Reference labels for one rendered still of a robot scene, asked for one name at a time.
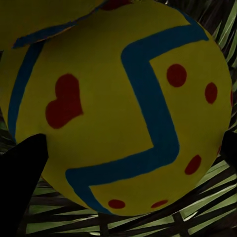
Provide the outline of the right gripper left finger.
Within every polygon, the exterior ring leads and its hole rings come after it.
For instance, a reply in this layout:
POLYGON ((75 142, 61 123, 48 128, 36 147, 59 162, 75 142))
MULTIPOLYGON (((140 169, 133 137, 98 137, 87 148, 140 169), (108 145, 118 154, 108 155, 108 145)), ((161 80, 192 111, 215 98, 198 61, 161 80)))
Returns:
POLYGON ((0 156, 0 237, 14 237, 48 159, 36 134, 0 156))

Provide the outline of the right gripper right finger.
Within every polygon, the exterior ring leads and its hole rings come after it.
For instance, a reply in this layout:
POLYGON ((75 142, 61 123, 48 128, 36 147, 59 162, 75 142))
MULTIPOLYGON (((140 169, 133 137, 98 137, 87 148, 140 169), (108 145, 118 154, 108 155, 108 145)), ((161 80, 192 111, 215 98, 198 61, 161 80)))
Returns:
POLYGON ((221 148, 237 171, 237 132, 226 131, 221 148))

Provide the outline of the easter egg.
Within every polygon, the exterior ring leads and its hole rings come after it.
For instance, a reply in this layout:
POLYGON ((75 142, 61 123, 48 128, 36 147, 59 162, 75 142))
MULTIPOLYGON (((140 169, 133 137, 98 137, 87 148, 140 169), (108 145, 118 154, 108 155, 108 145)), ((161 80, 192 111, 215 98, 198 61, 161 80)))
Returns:
POLYGON ((0 53, 46 40, 82 22, 107 0, 0 0, 0 53))
POLYGON ((229 131, 232 87, 213 36, 158 0, 107 0, 54 37, 0 53, 13 141, 44 134, 43 180, 107 215, 149 215, 192 191, 229 131))

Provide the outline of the wicker basket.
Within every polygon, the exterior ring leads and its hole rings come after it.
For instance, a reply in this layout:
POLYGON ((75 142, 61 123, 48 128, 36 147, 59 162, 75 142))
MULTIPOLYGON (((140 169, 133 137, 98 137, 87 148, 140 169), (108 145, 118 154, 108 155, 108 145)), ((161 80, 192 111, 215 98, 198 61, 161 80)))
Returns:
MULTIPOLYGON (((220 39, 220 36, 223 32, 228 17, 233 9, 235 1, 236 0, 206 0, 204 7, 197 19, 197 21, 198 22, 200 21, 200 24, 212 36, 214 36, 216 31, 220 27, 219 32, 217 34, 216 42, 218 42, 220 39)), ((176 9, 179 8, 181 2, 182 0, 176 0, 173 7, 176 9)), ((170 3, 171 0, 167 0, 166 5, 170 6, 170 3)), ((190 17, 192 19, 195 16, 198 3, 199 0, 190 0, 185 10, 185 14, 186 15, 190 14, 190 17)), ((222 49, 222 53, 225 59, 227 59, 228 57, 236 30, 237 30, 237 16, 234 19, 234 24, 229 34, 228 40, 222 49)), ((232 67, 236 58, 237 58, 237 46, 234 55, 228 62, 232 85, 234 85, 237 82, 237 66, 235 68, 232 67)), ((0 115, 2 115, 1 108, 0 108, 0 115)), ((233 115, 233 118, 230 120, 229 128, 235 122, 237 122, 237 90, 233 92, 233 106, 231 115, 233 115)), ((3 116, 0 117, 0 121, 5 123, 3 116)), ((230 132, 237 131, 237 125, 232 129, 230 129, 229 131, 230 132)), ((16 144, 13 141, 13 138, 9 133, 9 131, 0 129, 0 147, 11 150, 15 146, 16 144)), ((0 151, 0 156, 5 153, 6 151, 0 151)), ((180 214, 180 211, 237 185, 237 178, 236 178, 235 180, 232 180, 221 186, 206 191, 207 189, 215 186, 216 184, 231 177, 232 175, 234 174, 237 175, 237 171, 235 170, 234 166, 229 161, 223 150, 220 151, 218 158, 215 159, 212 166, 218 164, 223 160, 229 165, 229 168, 225 169, 218 175, 214 176, 210 180, 206 181, 197 188, 193 189, 191 192, 189 192, 188 194, 186 194, 184 197, 180 198, 173 204, 164 207, 158 211, 155 211, 149 215, 143 216, 136 220, 114 227, 110 230, 108 230, 108 224, 133 218, 135 216, 115 216, 115 215, 107 215, 100 212, 98 212, 98 214, 59 215, 59 213, 85 210, 87 208, 73 202, 68 198, 63 198, 62 194, 59 193, 58 191, 32 196, 14 237, 131 237, 156 230, 160 231, 145 237, 172 237, 177 234, 179 234, 180 237, 237 237, 237 202, 199 216, 206 210, 210 209, 216 204, 224 201, 225 199, 237 193, 237 187, 216 198, 214 201, 208 203, 206 206, 202 207, 201 209, 194 212, 185 219, 183 219, 180 214), (30 205, 61 206, 61 208, 29 216, 30 205), (199 224, 202 224, 204 222, 207 222, 208 220, 211 220, 233 209, 236 210, 218 219, 212 224, 209 224, 203 229, 189 235, 188 229, 195 227, 199 224), (156 220, 160 220, 162 218, 166 218, 170 215, 172 215, 174 223, 133 230, 133 228, 154 222, 156 220), (76 220, 78 220, 78 222, 35 233, 26 234, 27 224, 76 221, 76 220), (82 229, 93 226, 99 226, 100 231, 60 233, 63 231, 82 229)), ((36 188, 52 188, 52 186, 49 185, 46 181, 40 181, 37 183, 36 188)))

